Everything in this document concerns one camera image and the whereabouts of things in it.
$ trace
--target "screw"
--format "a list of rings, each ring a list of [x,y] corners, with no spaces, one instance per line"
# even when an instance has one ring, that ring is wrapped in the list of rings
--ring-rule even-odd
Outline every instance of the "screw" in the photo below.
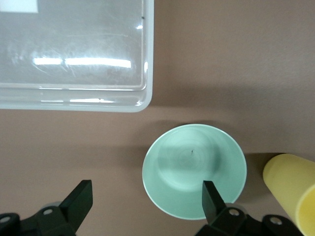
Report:
[[[0,224],[1,224],[1,223],[8,222],[10,219],[11,219],[11,217],[10,217],[10,216],[6,216],[6,217],[4,217],[4,218],[0,219]]]
[[[239,213],[238,210],[236,210],[236,209],[231,209],[231,210],[229,210],[229,213],[230,213],[231,215],[234,215],[234,216],[239,216],[239,215],[240,215],[240,213]]]
[[[45,210],[45,211],[43,212],[43,214],[44,214],[44,215],[49,215],[49,214],[51,214],[52,212],[53,212],[52,209],[47,209],[47,210]]]
[[[275,224],[275,225],[282,225],[282,221],[281,219],[277,218],[277,217],[271,217],[270,221]]]

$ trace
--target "plastic storage box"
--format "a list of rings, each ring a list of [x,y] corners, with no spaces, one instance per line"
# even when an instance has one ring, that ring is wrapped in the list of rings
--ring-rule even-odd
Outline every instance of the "plastic storage box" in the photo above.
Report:
[[[153,34],[153,0],[1,0],[0,108],[141,111]]]

